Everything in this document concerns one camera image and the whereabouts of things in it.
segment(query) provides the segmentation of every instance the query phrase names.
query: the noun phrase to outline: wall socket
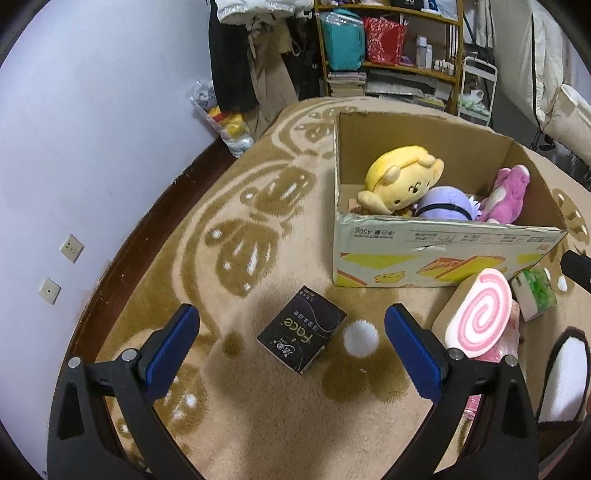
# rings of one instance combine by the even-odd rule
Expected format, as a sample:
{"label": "wall socket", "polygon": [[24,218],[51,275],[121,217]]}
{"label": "wall socket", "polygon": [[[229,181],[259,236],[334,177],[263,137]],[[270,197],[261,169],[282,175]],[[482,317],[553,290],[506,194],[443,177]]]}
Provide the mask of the wall socket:
{"label": "wall socket", "polygon": [[51,303],[52,305],[56,302],[57,296],[60,292],[61,287],[49,277],[43,280],[43,284],[39,289],[39,295],[41,295],[47,303]]}
{"label": "wall socket", "polygon": [[74,235],[70,234],[66,243],[64,243],[61,248],[60,252],[64,254],[68,260],[71,260],[72,263],[76,263],[78,257],[84,250],[84,245],[78,240]]}

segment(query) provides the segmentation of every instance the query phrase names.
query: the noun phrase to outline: white jacket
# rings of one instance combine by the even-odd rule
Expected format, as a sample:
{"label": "white jacket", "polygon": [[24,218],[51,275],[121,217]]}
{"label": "white jacket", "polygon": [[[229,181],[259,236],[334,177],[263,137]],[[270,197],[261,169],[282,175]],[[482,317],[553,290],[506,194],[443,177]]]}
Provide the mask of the white jacket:
{"label": "white jacket", "polygon": [[231,25],[273,25],[277,20],[313,8],[313,0],[217,0],[217,18],[220,23]]}

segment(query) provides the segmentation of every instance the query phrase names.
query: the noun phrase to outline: black box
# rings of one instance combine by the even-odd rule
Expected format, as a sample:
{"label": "black box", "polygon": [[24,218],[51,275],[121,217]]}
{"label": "black box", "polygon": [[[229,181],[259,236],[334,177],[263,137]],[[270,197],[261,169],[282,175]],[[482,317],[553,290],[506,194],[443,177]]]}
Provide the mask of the black box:
{"label": "black box", "polygon": [[347,314],[304,286],[257,337],[294,372],[301,374]]}
{"label": "black box", "polygon": [[424,5],[423,0],[392,0],[392,6],[409,10],[422,10]]}

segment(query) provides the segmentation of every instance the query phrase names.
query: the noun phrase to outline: brown blanket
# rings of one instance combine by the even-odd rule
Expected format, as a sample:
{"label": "brown blanket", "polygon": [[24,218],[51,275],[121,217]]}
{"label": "brown blanket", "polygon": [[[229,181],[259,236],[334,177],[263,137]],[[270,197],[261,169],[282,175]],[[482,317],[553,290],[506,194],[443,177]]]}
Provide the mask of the brown blanket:
{"label": "brown blanket", "polygon": [[[157,411],[208,479],[379,479],[431,406],[417,395],[385,337],[384,310],[400,301],[430,325],[453,289],[332,284],[333,130],[339,111],[357,109],[418,107],[370,98],[288,107],[170,236],[101,351],[101,359],[112,359],[140,346],[181,302],[198,307],[199,337]],[[591,333],[591,296],[565,279],[559,265],[566,249],[583,252],[589,244],[591,196],[545,158],[529,155],[570,229],[542,261],[558,307],[527,324],[519,355],[536,408],[558,335],[568,325]],[[256,336],[303,284],[349,316],[327,350],[298,376]],[[358,319],[379,332],[365,356],[351,355],[343,341]],[[114,409],[124,445],[137,455]],[[468,428],[460,424],[441,466],[453,463]]]}

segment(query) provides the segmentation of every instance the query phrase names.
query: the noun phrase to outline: white bottle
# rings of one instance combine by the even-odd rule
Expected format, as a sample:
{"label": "white bottle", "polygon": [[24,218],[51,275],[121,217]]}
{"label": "white bottle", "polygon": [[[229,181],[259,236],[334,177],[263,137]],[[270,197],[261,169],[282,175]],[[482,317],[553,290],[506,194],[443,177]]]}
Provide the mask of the white bottle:
{"label": "white bottle", "polygon": [[427,44],[427,57],[425,59],[425,68],[431,70],[433,68],[433,47]]}
{"label": "white bottle", "polygon": [[417,35],[417,56],[415,58],[415,65],[419,69],[425,68],[427,63],[427,37]]}

